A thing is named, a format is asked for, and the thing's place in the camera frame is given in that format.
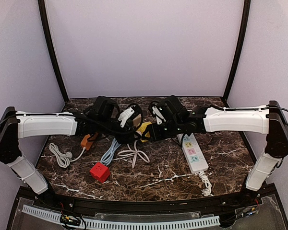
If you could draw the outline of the yellow cube socket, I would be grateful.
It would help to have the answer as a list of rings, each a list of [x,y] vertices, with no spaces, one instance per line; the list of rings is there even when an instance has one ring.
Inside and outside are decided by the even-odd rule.
[[[142,135],[144,133],[144,131],[146,130],[147,126],[152,124],[151,122],[143,122],[142,125],[140,126],[140,128],[137,130],[137,133]],[[146,138],[150,138],[150,133],[147,132],[145,134],[145,137]]]

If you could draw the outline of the white power strip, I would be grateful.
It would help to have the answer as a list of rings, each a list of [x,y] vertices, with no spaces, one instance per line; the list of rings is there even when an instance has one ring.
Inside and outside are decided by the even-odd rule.
[[[200,171],[208,170],[208,163],[206,162],[206,159],[194,134],[191,134],[190,136],[183,136],[183,134],[178,134],[177,138],[179,143],[182,143],[181,149],[187,160],[191,173],[197,174]]]

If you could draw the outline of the red cube socket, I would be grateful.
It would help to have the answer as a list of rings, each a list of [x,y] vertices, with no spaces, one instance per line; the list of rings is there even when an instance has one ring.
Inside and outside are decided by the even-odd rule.
[[[90,170],[91,176],[101,183],[104,183],[110,176],[110,170],[101,162],[97,162]]]

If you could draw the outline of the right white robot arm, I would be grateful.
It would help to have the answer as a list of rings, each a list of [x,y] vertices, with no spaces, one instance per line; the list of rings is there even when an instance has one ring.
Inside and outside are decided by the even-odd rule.
[[[142,139],[150,142],[164,140],[176,135],[191,135],[218,131],[254,132],[266,135],[266,147],[249,173],[245,187],[258,191],[268,175],[281,165],[288,155],[288,122],[283,114],[285,108],[277,101],[257,107],[187,108],[175,97],[152,102],[149,110],[156,118],[142,133]]]

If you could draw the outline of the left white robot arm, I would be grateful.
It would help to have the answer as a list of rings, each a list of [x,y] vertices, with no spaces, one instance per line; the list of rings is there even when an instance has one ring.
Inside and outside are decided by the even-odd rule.
[[[27,113],[8,107],[0,120],[0,162],[8,165],[37,194],[50,186],[45,177],[25,157],[19,140],[35,136],[104,134],[133,137],[143,123],[142,112],[125,109],[116,117],[87,112]]]

